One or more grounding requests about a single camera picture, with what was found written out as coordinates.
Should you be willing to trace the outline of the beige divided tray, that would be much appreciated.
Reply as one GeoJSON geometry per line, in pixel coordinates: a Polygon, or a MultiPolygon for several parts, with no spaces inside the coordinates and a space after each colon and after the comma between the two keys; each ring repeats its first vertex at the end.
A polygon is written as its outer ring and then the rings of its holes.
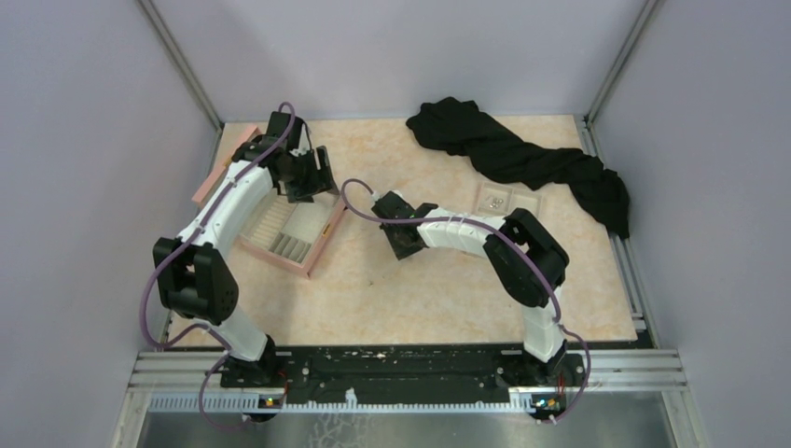
{"type": "Polygon", "coordinates": [[[479,183],[473,212],[487,217],[505,217],[521,208],[540,217],[541,207],[542,196],[522,184],[503,185],[483,181],[479,183]]]}

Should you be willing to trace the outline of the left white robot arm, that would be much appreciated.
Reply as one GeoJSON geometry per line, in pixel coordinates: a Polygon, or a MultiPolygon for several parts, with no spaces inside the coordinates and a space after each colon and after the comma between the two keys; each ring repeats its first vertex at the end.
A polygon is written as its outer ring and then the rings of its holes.
{"type": "Polygon", "coordinates": [[[161,304],[217,336],[255,385],[280,372],[271,336],[239,305],[227,258],[235,245],[308,277],[343,212],[325,147],[305,121],[275,111],[242,139],[198,192],[201,211],[153,247],[161,304]]]}

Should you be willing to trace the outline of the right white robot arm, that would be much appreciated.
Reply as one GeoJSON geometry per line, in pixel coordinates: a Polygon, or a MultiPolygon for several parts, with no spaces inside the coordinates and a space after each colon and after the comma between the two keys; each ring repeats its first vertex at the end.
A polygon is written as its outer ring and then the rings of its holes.
{"type": "Polygon", "coordinates": [[[570,259],[532,212],[516,208],[505,217],[479,217],[434,203],[415,208],[396,191],[376,200],[371,211],[398,259],[426,248],[487,259],[506,293],[522,306],[527,376],[538,385],[559,376],[566,338],[558,296],[570,259]]]}

